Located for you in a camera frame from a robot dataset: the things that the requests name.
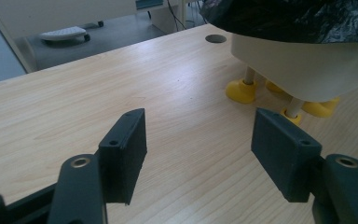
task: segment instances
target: floor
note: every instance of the floor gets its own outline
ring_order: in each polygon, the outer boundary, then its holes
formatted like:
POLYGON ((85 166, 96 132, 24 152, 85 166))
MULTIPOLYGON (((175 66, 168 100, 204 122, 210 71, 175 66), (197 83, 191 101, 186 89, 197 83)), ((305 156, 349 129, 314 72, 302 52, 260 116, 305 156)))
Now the floor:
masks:
MULTIPOLYGON (((199 11, 199 5, 196 2, 187 5, 187 29, 205 24, 199 11)), ((42 70, 59 64, 69 63, 165 35, 152 25, 147 12, 107 20, 103 21, 103 23, 103 27, 99 27, 97 22, 80 26, 89 33, 91 37, 89 42, 84 42, 84 39, 79 37, 48 45, 37 35, 28 37, 34 50, 38 69, 42 70)))

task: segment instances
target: yellow foot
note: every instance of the yellow foot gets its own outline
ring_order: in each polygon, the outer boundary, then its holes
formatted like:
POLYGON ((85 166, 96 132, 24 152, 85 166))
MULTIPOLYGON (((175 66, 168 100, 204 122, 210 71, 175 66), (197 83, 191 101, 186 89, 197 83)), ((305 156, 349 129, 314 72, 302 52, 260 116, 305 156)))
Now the yellow foot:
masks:
POLYGON ((255 100, 256 85, 255 81, 247 85, 243 79, 231 81, 226 86, 226 96, 235 102, 249 104, 255 100))
POLYGON ((274 83, 268 80, 266 80, 266 88, 269 89, 270 91, 283 92, 281 88, 279 88, 277 85, 275 85, 274 83))
POLYGON ((292 123, 294 123, 295 125, 299 125, 300 124, 300 121, 301 121, 301 115, 300 114, 298 114, 295 118, 289 118, 289 117, 287 117, 287 115, 286 115, 286 108, 284 108, 282 111, 281 111, 281 114, 285 117, 285 118, 287 118, 288 120, 290 120, 290 121, 292 121, 292 123))
POLYGON ((331 101, 327 101, 323 103, 306 102, 302 106, 302 109, 305 112, 312 114, 315 117, 328 118, 333 114, 334 109, 336 109, 338 102, 339 102, 339 97, 336 97, 331 101))

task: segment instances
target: light wood grain surface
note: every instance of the light wood grain surface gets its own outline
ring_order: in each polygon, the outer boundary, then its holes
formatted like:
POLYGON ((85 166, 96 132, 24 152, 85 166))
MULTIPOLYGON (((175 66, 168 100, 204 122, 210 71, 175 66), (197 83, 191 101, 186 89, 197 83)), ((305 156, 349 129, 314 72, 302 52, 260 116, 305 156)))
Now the light wood grain surface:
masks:
MULTIPOLYGON (((230 34, 205 25, 0 82, 0 194, 12 203, 52 184, 66 159, 94 153, 144 107, 148 154, 131 205, 108 204, 110 223, 313 223, 313 199, 288 203, 250 148, 255 109, 279 111, 290 96, 258 77, 254 103, 230 101, 225 86, 246 64, 229 49, 230 34)), ((303 113, 300 127, 323 156, 358 158, 358 90, 330 119, 303 113)))

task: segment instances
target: black plastic bag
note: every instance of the black plastic bag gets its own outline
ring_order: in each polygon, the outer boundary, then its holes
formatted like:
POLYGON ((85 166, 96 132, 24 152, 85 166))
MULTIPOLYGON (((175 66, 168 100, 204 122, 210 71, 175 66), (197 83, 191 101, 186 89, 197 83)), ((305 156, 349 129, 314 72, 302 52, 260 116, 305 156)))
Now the black plastic bag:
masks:
POLYGON ((237 35, 292 43, 358 42, 358 0, 206 0, 201 15, 237 35))

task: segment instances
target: white plastic container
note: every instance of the white plastic container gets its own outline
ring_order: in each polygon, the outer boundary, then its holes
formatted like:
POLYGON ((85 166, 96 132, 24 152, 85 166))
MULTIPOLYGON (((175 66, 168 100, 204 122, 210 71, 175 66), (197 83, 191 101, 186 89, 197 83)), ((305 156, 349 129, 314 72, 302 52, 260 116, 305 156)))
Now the white plastic container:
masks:
POLYGON ((232 54, 290 95, 329 101, 358 88, 358 43, 284 43, 232 36, 232 54))

